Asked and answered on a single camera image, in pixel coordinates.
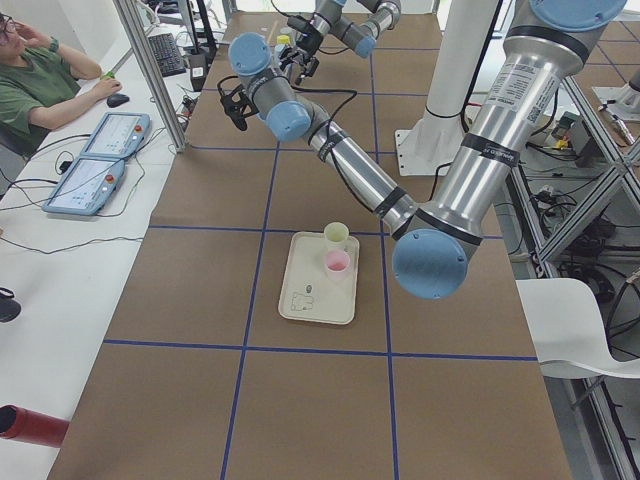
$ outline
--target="blue cap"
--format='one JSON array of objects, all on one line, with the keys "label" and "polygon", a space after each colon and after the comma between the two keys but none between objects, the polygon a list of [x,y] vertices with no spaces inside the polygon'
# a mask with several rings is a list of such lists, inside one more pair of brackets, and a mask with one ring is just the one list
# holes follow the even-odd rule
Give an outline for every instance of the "blue cap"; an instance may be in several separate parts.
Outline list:
[{"label": "blue cap", "polygon": [[531,10],[562,32],[587,32],[622,12],[626,0],[529,0]]},{"label": "blue cap", "polygon": [[398,241],[392,263],[396,280],[407,292],[438,299],[462,285],[469,262],[453,237],[440,230],[420,229]]},{"label": "blue cap", "polygon": [[271,51],[262,35],[248,32],[236,37],[229,46],[229,63],[238,75],[260,73],[271,63]]},{"label": "blue cap", "polygon": [[367,58],[373,52],[373,49],[376,48],[376,39],[373,37],[364,37],[362,40],[358,42],[354,52],[356,55],[362,58]]},{"label": "blue cap", "polygon": [[267,126],[281,142],[300,138],[311,126],[307,109],[300,102],[280,102],[267,113]]}]

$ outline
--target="person's hand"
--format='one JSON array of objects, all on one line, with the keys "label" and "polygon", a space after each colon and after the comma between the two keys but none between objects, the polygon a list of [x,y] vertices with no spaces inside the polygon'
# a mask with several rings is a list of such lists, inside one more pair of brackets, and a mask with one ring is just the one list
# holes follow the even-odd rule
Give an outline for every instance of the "person's hand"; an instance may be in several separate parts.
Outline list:
[{"label": "person's hand", "polygon": [[16,23],[16,32],[18,35],[22,37],[24,40],[24,44],[29,48],[49,48],[51,45],[51,37],[49,35],[45,35],[44,33],[39,32],[35,28],[26,23],[15,22]]},{"label": "person's hand", "polygon": [[98,83],[94,85],[91,89],[91,93],[93,93],[96,97],[96,102],[98,100],[102,100],[103,98],[107,98],[109,95],[112,95],[116,92],[122,90],[122,84],[119,80],[115,78],[103,78]]}]

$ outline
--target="robotic arm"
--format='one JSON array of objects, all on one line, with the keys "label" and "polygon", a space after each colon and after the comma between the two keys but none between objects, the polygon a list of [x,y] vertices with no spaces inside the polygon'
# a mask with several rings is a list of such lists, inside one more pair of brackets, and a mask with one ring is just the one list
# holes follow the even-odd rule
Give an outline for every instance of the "robotic arm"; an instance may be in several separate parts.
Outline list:
[{"label": "robotic arm", "polygon": [[481,221],[568,75],[584,66],[625,0],[518,0],[504,42],[507,59],[434,199],[416,203],[317,104],[295,94],[264,38],[231,44],[231,64],[246,94],[280,141],[304,138],[397,244],[396,279],[421,298],[442,298],[464,282],[483,239]]},{"label": "robotic arm", "polygon": [[287,20],[287,25],[296,30],[298,36],[295,47],[282,52],[280,68],[284,70],[288,65],[298,63],[302,73],[297,84],[315,73],[319,64],[315,55],[328,34],[334,35],[358,56],[367,58],[382,32],[393,29],[400,20],[399,0],[358,0],[372,12],[362,25],[356,25],[342,15],[345,3],[346,0],[316,0],[315,11],[309,19],[296,15]]}]

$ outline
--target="red cylinder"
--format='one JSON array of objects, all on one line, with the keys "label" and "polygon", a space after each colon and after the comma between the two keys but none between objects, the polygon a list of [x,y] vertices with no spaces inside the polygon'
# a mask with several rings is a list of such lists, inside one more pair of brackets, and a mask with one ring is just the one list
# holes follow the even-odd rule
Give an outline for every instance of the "red cylinder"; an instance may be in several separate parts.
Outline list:
[{"label": "red cylinder", "polygon": [[0,407],[0,438],[60,448],[69,422],[14,405]]}]

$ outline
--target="black keyboard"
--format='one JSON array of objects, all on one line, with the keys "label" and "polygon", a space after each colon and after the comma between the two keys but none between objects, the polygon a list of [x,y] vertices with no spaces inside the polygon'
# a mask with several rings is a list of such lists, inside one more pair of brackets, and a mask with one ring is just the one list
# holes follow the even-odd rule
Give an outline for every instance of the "black keyboard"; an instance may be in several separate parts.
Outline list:
[{"label": "black keyboard", "polygon": [[170,33],[154,35],[149,37],[149,44],[163,77],[187,71],[184,63],[182,63],[182,55],[180,55],[180,50],[178,50],[178,45],[176,45],[173,35]]}]

